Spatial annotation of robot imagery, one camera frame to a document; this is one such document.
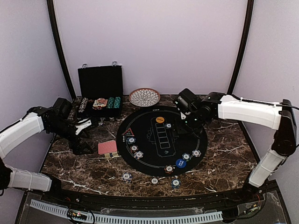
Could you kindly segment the orange big blind button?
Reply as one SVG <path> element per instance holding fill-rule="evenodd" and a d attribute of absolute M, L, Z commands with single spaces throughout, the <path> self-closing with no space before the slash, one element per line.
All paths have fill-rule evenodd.
<path fill-rule="evenodd" d="M 162 124 L 165 122 L 165 118 L 164 117 L 156 117 L 156 122 L 159 124 Z"/>

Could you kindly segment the red playing card deck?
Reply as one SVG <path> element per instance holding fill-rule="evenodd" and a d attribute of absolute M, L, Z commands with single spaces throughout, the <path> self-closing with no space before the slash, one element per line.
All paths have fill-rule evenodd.
<path fill-rule="evenodd" d="M 109 154 L 117 152 L 117 146 L 115 140 L 106 141 L 98 144 L 98 154 Z"/>

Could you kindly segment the blue small blind button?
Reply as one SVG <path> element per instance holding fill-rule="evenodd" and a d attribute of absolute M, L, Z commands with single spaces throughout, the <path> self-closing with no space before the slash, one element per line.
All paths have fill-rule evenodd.
<path fill-rule="evenodd" d="M 178 168 L 185 168 L 186 167 L 186 161 L 184 159 L 178 159 L 178 160 L 176 160 L 176 166 Z"/>

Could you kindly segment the blue green chip stack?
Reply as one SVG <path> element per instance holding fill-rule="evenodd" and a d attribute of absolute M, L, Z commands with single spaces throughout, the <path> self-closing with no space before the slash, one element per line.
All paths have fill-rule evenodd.
<path fill-rule="evenodd" d="M 181 181 L 177 178 L 171 180 L 171 187 L 173 189 L 179 189 L 181 186 Z"/>

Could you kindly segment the blue tan chip stack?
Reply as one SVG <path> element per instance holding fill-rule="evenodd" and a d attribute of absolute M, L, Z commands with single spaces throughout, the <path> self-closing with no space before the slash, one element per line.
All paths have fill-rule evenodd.
<path fill-rule="evenodd" d="M 132 182 L 132 175 L 130 173 L 128 173 L 128 172 L 123 173 L 122 176 L 121 176 L 121 179 L 124 182 Z"/>

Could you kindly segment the brown white chip stack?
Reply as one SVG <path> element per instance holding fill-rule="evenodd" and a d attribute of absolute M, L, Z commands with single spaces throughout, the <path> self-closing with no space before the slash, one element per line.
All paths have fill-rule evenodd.
<path fill-rule="evenodd" d="M 151 179 L 151 184 L 153 184 L 153 185 L 158 184 L 158 182 L 159 182 L 159 180 L 155 177 Z"/>

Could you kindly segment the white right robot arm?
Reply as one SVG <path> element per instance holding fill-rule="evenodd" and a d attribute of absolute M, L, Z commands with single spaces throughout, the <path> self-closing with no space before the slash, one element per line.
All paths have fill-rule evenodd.
<path fill-rule="evenodd" d="M 244 124 L 254 147 L 267 147 L 257 151 L 260 161 L 238 193 L 244 203 L 256 196 L 256 188 L 261 187 L 298 147 L 294 115 L 297 107 L 288 99 L 265 102 L 219 92 L 200 98 L 184 89 L 174 104 L 181 114 L 179 133 L 201 132 L 205 125 L 216 119 L 235 120 Z"/>

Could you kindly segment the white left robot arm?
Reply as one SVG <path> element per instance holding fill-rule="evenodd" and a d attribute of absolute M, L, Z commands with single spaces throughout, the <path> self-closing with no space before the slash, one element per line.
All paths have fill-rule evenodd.
<path fill-rule="evenodd" d="M 14 168 L 4 163 L 6 156 L 32 136 L 45 131 L 55 133 L 69 142 L 75 155 L 91 154 L 92 148 L 81 141 L 81 132 L 93 125 L 91 119 L 71 124 L 67 114 L 54 107 L 33 107 L 25 116 L 0 132 L 0 189 L 7 188 L 39 190 L 47 192 L 55 203 L 63 203 L 66 193 L 59 188 L 60 181 L 42 173 Z"/>

